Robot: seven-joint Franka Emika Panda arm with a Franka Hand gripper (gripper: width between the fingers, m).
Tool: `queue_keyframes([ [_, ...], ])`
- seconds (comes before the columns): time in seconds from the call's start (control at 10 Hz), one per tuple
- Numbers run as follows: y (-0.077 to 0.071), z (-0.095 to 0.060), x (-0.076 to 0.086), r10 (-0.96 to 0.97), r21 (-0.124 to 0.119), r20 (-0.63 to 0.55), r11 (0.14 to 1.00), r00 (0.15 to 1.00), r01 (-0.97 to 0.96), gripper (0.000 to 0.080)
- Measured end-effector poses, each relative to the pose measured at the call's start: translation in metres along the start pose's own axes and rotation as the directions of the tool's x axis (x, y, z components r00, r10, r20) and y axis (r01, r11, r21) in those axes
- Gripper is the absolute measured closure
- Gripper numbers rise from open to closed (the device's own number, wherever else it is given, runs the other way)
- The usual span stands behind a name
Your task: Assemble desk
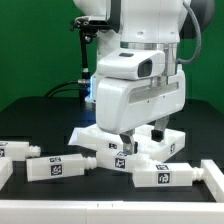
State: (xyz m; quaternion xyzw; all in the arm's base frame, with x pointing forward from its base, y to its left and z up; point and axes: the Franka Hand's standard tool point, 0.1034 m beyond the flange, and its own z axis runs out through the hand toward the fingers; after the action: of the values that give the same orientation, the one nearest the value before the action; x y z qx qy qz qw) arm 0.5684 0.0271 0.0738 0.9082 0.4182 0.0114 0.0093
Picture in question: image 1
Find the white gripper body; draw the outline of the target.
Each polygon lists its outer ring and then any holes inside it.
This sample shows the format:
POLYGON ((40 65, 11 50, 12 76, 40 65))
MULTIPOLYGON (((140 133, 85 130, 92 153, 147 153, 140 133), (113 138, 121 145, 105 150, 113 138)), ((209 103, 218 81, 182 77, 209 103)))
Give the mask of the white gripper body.
POLYGON ((179 70, 165 86, 103 78, 97 89, 96 123, 105 132, 119 135, 180 111, 185 103, 185 74, 179 70))

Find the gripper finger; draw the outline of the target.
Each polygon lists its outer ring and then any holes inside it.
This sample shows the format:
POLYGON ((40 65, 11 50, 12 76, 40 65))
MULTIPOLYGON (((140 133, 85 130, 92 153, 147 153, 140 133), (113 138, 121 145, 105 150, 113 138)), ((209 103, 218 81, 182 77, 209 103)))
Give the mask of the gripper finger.
POLYGON ((138 143, 134 140, 135 130, 129 130, 120 134, 123 142, 123 152, 131 155, 137 152, 138 143))
POLYGON ((155 121, 154 129, 151 131, 151 139, 161 142, 164 139, 164 132, 168 125, 169 117, 165 116, 155 121))

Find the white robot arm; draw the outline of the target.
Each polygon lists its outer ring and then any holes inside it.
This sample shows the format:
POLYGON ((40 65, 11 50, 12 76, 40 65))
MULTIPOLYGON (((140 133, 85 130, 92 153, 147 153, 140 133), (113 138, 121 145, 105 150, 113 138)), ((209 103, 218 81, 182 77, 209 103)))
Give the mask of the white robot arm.
POLYGON ((88 96, 97 128, 127 154, 138 150, 135 130, 149 122, 151 140, 162 142, 169 116, 184 106, 182 66, 199 56, 215 0, 73 1, 84 12, 78 28, 99 38, 88 96))

